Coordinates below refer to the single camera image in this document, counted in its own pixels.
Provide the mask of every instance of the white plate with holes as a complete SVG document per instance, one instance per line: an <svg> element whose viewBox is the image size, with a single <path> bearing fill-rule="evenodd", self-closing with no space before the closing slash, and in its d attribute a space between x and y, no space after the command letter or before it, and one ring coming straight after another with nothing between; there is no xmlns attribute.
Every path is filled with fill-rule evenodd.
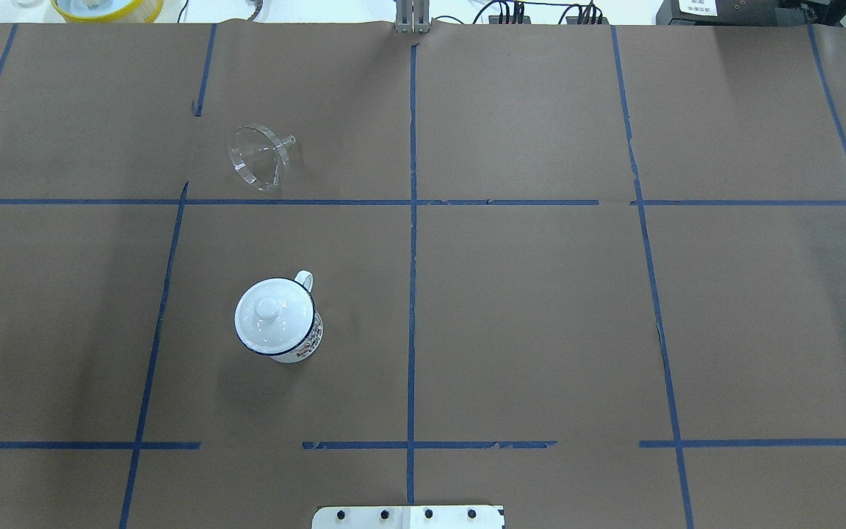
<svg viewBox="0 0 846 529"><path fill-rule="evenodd" d="M320 508L312 529L504 529L500 505L352 506Z"/></svg>

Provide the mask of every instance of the mug handle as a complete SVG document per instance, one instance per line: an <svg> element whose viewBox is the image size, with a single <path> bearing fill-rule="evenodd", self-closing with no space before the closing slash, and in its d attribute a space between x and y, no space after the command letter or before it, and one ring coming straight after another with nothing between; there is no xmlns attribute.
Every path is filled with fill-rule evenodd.
<svg viewBox="0 0 846 529"><path fill-rule="evenodd" d="M300 270L300 272L296 274L295 281L297 282L297 284L303 285L303 287L305 287L305 290L312 292L312 272Z"/></svg>

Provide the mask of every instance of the white enamel mug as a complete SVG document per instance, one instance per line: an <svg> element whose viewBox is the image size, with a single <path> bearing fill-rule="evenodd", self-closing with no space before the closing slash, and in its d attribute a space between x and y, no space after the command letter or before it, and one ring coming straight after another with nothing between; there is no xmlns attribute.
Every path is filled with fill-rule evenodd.
<svg viewBox="0 0 846 529"><path fill-rule="evenodd" d="M322 341L322 318L312 299L312 273L269 278L244 293L234 312L237 336L251 351L283 364L308 358Z"/></svg>

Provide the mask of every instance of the blue rim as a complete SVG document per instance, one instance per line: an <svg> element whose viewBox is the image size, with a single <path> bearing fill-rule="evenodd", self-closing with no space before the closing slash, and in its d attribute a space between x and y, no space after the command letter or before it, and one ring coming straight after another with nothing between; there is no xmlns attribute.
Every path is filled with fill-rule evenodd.
<svg viewBox="0 0 846 529"><path fill-rule="evenodd" d="M249 345L246 345L246 342L244 342L244 339L241 338L240 335L237 335L238 338L241 338L241 344L244 344L245 348L250 349L251 351L255 352L256 354L260 355L261 357L278 357L278 356L288 354L291 351L295 351L295 349L298 348L299 345L302 345L303 342L306 340L306 338L308 338L309 334L312 334L312 328L315 327L315 314L316 314L315 299L312 298L312 292L309 292L308 289L305 288L305 286L299 284L298 281L291 280L290 278L265 278L265 280L258 281L257 284L261 284L263 281L269 281L269 280L286 280L286 281L289 281L289 282L293 282L293 284L298 285L299 288L301 288L301 289L303 289L303 291L305 291L305 293L306 293L305 295L308 295L308 300L312 302L312 323L309 324L308 331L305 332L305 336L303 336L303 338L300 339L298 344L293 345L291 348L286 349L285 351L283 351L281 353L262 353L262 352L259 352L256 349L250 348Z"/></svg>

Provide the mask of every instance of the white label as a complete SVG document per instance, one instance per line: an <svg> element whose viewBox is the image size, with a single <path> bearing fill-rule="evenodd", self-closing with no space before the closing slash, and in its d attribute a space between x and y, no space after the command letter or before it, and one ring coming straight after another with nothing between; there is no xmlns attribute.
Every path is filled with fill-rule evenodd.
<svg viewBox="0 0 846 529"><path fill-rule="evenodd" d="M716 16L716 0L678 0L681 11L692 15Z"/></svg>

